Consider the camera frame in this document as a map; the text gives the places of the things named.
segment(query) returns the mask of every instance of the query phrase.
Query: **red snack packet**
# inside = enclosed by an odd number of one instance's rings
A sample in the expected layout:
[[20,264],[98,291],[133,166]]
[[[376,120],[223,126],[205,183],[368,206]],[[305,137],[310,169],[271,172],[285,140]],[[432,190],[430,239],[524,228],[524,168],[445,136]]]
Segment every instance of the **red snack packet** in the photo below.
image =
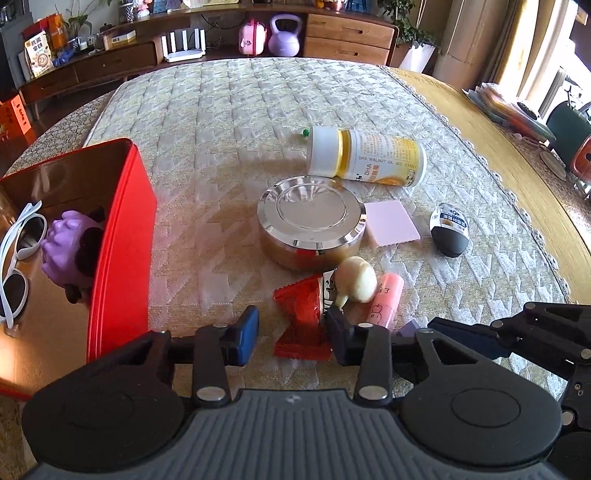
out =
[[273,299],[291,317],[275,344],[275,356],[302,360],[330,359],[330,343],[320,326],[323,276],[314,275],[274,291]]

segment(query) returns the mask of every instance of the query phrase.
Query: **red tin box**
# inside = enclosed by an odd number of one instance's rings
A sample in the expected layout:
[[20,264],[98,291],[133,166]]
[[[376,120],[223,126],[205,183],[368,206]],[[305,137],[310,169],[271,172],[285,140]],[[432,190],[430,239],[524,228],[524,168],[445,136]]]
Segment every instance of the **red tin box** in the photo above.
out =
[[68,303],[41,271],[40,250],[18,264],[30,290],[15,329],[0,326],[0,392],[24,400],[148,329],[156,198],[137,146],[113,140],[2,179],[0,236],[28,202],[38,200],[49,223],[66,210],[97,207],[107,220],[87,304]]

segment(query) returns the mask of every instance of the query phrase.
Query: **white router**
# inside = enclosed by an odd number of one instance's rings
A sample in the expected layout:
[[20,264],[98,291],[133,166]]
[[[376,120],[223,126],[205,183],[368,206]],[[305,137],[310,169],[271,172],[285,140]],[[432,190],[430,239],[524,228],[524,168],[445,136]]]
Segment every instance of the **white router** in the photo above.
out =
[[187,41],[187,31],[183,30],[183,49],[177,51],[177,42],[174,32],[170,33],[170,49],[168,52],[166,35],[162,37],[162,50],[164,53],[164,60],[168,63],[175,61],[186,61],[200,59],[205,55],[205,30],[202,28],[195,29],[195,47],[189,50],[189,42]]

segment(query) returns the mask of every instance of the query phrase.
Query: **white vase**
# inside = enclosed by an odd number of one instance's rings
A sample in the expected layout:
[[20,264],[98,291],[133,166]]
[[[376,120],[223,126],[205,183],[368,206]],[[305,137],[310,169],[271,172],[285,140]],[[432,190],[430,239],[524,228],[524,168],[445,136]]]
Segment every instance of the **white vase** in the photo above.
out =
[[434,51],[435,47],[433,45],[413,46],[404,57],[400,68],[410,70],[411,72],[422,73]]

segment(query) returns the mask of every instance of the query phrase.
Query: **pink lip balm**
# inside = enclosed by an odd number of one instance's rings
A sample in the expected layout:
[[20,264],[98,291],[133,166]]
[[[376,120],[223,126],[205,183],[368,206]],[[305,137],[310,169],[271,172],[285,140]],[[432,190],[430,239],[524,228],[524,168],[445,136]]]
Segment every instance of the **pink lip balm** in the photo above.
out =
[[371,304],[368,323],[380,325],[389,330],[394,328],[393,320],[398,310],[403,287],[404,280],[400,275],[396,275],[396,273],[382,275],[379,279],[378,292]]

